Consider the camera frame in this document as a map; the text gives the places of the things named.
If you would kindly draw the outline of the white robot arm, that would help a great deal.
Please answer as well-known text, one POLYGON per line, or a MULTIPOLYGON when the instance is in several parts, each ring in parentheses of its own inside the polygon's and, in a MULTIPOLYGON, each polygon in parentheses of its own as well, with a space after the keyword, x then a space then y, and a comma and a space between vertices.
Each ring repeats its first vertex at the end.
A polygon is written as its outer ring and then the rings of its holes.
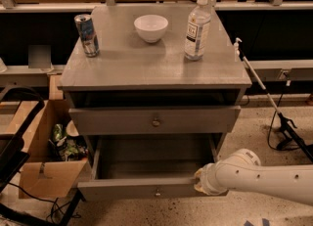
POLYGON ((257 154, 240 149, 195 173, 196 191, 208 196, 252 192, 313 205, 313 165, 262 166, 257 154))

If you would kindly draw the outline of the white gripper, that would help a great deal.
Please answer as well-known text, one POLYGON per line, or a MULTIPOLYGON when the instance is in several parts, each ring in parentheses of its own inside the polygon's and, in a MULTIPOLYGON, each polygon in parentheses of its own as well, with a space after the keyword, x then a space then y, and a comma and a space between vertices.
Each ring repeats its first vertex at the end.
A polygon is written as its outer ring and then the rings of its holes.
POLYGON ((200 184, 194 185, 196 191, 207 195, 220 195, 225 192, 225 188, 217 181, 215 163, 209 163, 199 168, 194 176, 200 179, 200 184))

